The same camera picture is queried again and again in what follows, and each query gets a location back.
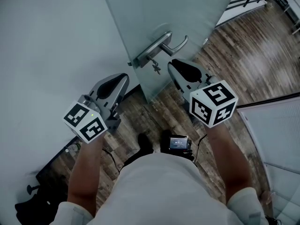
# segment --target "forearm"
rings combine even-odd
[[[103,136],[82,144],[68,186],[67,201],[84,207],[93,216],[96,213],[102,144]]]
[[[248,161],[232,139],[224,123],[215,127],[206,127],[206,133],[216,160],[218,171],[227,188],[243,189],[251,186]]]

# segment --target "wooden floor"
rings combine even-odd
[[[225,79],[240,97],[240,105],[299,91],[300,38],[291,35],[292,26],[278,5],[269,3],[215,29],[195,61]],[[181,106],[183,102],[175,86],[169,84],[151,104],[146,103],[141,91],[121,103],[121,125],[116,134],[105,136],[105,147],[114,156],[119,169],[138,151],[136,137],[141,132],[149,136],[156,151],[159,150],[159,136],[164,129],[188,135],[196,152],[199,138],[205,132],[200,122],[193,124],[190,121]],[[252,139],[236,112],[225,123],[251,165],[254,188],[259,195],[269,188]],[[69,152],[63,152],[44,169],[40,180],[56,183],[66,193],[76,157],[77,152],[72,148]],[[196,165],[212,197],[224,203],[224,183],[206,138],[200,145]],[[112,159],[103,152],[98,207],[109,196],[117,177],[118,171]]]

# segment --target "black pants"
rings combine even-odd
[[[133,156],[131,156],[129,159],[127,159],[127,161],[124,163],[123,167],[127,166],[128,164],[131,164],[132,162],[134,162],[135,160],[137,160],[138,158],[142,157],[142,156],[146,156],[148,154],[151,154],[153,153],[153,149],[140,149],[136,154],[134,154]],[[183,157],[183,158],[186,158],[188,160],[191,160],[193,161],[194,160],[194,157],[191,156],[191,155],[188,155],[186,153],[183,153],[183,152],[180,152],[180,151],[170,151],[168,149],[168,146],[167,148],[163,148],[162,146],[160,147],[160,152],[162,153],[167,153],[167,154],[171,154],[171,155],[174,155],[174,156],[179,156],[179,157]]]

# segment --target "person's right arm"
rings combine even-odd
[[[248,161],[224,123],[205,127],[217,169],[225,183],[226,202],[238,191],[252,187]]]

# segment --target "white t-shirt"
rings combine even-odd
[[[164,153],[124,167],[95,218],[62,202],[52,225],[268,225],[253,188],[237,192],[227,206],[210,197],[196,166]]]

